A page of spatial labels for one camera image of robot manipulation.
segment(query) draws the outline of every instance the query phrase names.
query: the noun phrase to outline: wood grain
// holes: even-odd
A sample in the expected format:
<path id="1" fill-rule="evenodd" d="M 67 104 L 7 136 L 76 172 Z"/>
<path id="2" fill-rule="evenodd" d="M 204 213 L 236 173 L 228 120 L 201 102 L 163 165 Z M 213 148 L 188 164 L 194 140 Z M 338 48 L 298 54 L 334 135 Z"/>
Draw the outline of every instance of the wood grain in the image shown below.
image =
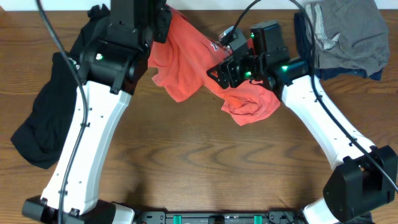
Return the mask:
<path id="1" fill-rule="evenodd" d="M 183 12 L 211 38 L 239 11 Z M 252 11 L 250 26 L 277 19 L 291 55 L 294 11 Z M 390 28 L 390 63 L 381 82 L 342 75 L 323 82 L 348 119 L 379 146 L 398 149 L 398 11 L 382 11 Z M 85 12 L 49 12 L 66 49 L 87 23 Z M 7 12 L 0 20 L 0 223 L 35 223 L 21 215 L 54 170 L 30 165 L 9 138 L 29 115 L 50 78 L 56 48 L 36 12 Z M 283 106 L 269 119 L 239 127 L 223 101 L 202 88 L 183 103 L 156 87 L 151 70 L 140 80 L 111 143 L 100 197 L 170 211 L 299 208 L 322 196 L 331 170 L 305 126 Z M 396 223 L 398 203 L 374 211 L 376 223 Z"/>

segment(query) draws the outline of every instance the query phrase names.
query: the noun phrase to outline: wooden surface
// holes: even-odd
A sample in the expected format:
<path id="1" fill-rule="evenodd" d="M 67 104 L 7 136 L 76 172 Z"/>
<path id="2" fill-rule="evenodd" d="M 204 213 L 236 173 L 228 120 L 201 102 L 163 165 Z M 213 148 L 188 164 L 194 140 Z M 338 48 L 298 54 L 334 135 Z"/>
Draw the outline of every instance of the wooden surface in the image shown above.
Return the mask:
<path id="1" fill-rule="evenodd" d="M 216 38 L 240 12 L 184 12 Z M 294 11 L 252 11 L 241 27 L 277 19 L 292 56 Z M 378 146 L 398 149 L 398 11 L 383 11 L 390 28 L 390 63 L 381 82 L 340 76 L 323 82 L 348 119 Z M 88 21 L 85 12 L 50 12 L 67 49 Z M 35 223 L 21 215 L 26 198 L 40 195 L 55 167 L 26 162 L 9 138 L 28 117 L 50 78 L 50 36 L 36 12 L 0 18 L 0 223 Z M 299 208 L 322 196 L 331 170 L 305 126 L 281 106 L 269 119 L 239 127 L 223 101 L 202 88 L 174 102 L 146 74 L 123 115 L 104 165 L 100 197 L 170 211 Z M 397 223 L 398 203 L 374 211 L 376 223 Z"/>

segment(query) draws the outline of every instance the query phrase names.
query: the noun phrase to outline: gray folded shirt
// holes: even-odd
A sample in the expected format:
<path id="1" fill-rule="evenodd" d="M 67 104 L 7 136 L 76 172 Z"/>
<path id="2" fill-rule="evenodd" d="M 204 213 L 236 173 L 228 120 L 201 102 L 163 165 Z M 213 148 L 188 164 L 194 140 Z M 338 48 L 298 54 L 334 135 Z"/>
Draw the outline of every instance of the gray folded shirt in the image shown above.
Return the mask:
<path id="1" fill-rule="evenodd" d="M 319 68 L 362 68 L 370 76 L 387 65 L 388 27 L 374 0 L 314 2 L 311 3 L 314 19 L 316 4 L 321 5 L 327 37 L 331 39 L 340 33 L 338 44 L 331 50 L 316 45 Z"/>

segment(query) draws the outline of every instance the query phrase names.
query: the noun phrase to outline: white background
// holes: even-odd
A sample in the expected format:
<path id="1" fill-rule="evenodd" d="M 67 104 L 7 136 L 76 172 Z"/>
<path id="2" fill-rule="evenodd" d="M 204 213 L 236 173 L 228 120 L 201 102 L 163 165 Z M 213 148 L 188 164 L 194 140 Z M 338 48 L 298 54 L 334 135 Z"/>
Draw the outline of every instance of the white background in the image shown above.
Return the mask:
<path id="1" fill-rule="evenodd" d="M 172 7 L 182 10 L 230 10 L 245 9 L 253 0 L 167 0 Z M 398 0 L 375 0 L 379 9 L 398 9 Z M 42 0 L 45 10 L 89 10 L 94 5 L 110 0 Z M 35 0 L 0 0 L 0 6 L 7 11 L 37 10 Z M 253 9 L 295 9 L 289 0 L 263 0 Z"/>

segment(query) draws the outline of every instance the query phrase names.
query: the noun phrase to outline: black cable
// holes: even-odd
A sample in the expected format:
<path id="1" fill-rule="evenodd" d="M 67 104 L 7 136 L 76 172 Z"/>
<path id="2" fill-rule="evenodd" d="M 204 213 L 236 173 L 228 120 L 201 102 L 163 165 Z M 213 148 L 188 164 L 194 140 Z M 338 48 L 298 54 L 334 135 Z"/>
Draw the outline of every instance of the black cable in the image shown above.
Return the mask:
<path id="1" fill-rule="evenodd" d="M 340 122 L 335 118 L 335 116 L 330 112 L 326 104 L 322 100 L 322 96 L 318 93 L 317 87 L 315 86 L 315 34 L 313 31 L 313 24 L 311 23 L 311 20 L 308 16 L 308 14 L 305 12 L 305 9 L 296 1 L 296 0 L 290 0 L 292 3 L 294 3 L 299 9 L 300 12 L 303 14 L 305 20 L 310 24 L 310 30 L 311 30 L 311 35 L 312 35 L 312 55 L 311 55 L 311 84 L 313 88 L 313 92 L 315 94 L 315 97 L 319 104 L 321 104 L 322 108 L 325 110 L 325 112 L 329 115 L 329 117 L 333 120 L 333 122 L 340 128 L 340 130 L 346 135 L 346 137 L 351 141 L 351 143 L 356 146 L 372 163 L 373 165 L 381 172 L 381 174 L 388 180 L 388 182 L 392 185 L 394 190 L 398 193 L 398 187 L 397 184 L 388 176 L 386 171 L 379 165 L 378 162 L 376 162 L 370 155 L 369 153 L 349 134 L 349 132 L 343 127 L 343 125 L 340 124 Z"/>
<path id="2" fill-rule="evenodd" d="M 243 17 L 244 17 L 244 16 L 246 15 L 246 13 L 248 13 L 249 10 L 250 10 L 255 4 L 257 4 L 259 1 L 261 1 L 261 0 L 255 0 L 254 2 L 252 2 L 252 3 L 242 12 L 241 16 L 239 16 L 239 19 L 236 21 L 234 27 L 232 28 L 231 32 L 229 32 L 228 38 L 226 39 L 227 41 L 226 41 L 226 44 L 225 44 L 225 45 L 229 44 L 229 43 L 232 41 L 233 35 L 234 35 L 235 31 L 236 31 L 236 28 L 238 28 L 238 25 L 239 25 L 239 23 L 241 22 L 241 20 L 243 19 Z"/>
<path id="3" fill-rule="evenodd" d="M 78 76 L 75 68 L 69 62 L 67 53 L 65 52 L 65 49 L 63 48 L 63 45 L 62 45 L 60 39 L 58 38 L 57 34 L 55 33 L 54 28 L 51 26 L 51 23 L 43 10 L 42 3 L 40 2 L 40 0 L 36 0 L 36 4 L 37 4 L 37 7 L 39 8 L 40 16 L 42 17 L 44 24 L 51 35 L 51 38 L 53 38 L 55 45 L 59 48 L 63 60 L 68 65 L 68 68 L 70 69 L 70 72 L 72 73 L 72 76 L 78 85 L 78 88 L 81 93 L 81 98 L 83 100 L 83 121 L 81 122 L 81 128 L 79 131 L 79 135 L 76 139 L 75 146 L 73 147 L 72 154 L 69 158 L 69 162 L 68 162 L 67 169 L 65 171 L 65 175 L 63 176 L 63 181 L 62 181 L 62 186 L 61 186 L 61 191 L 60 191 L 60 203 L 58 206 L 58 224 L 63 224 L 63 199 L 65 197 L 65 189 L 67 186 L 70 169 L 72 167 L 73 160 L 75 159 L 76 152 L 77 152 L 77 149 L 78 149 L 80 141 L 81 141 L 81 137 L 83 136 L 83 133 L 87 126 L 87 117 L 88 117 L 87 100 L 86 100 L 86 95 L 85 95 L 85 92 L 83 89 L 83 85 L 81 84 L 81 81 L 79 80 L 79 76 Z"/>

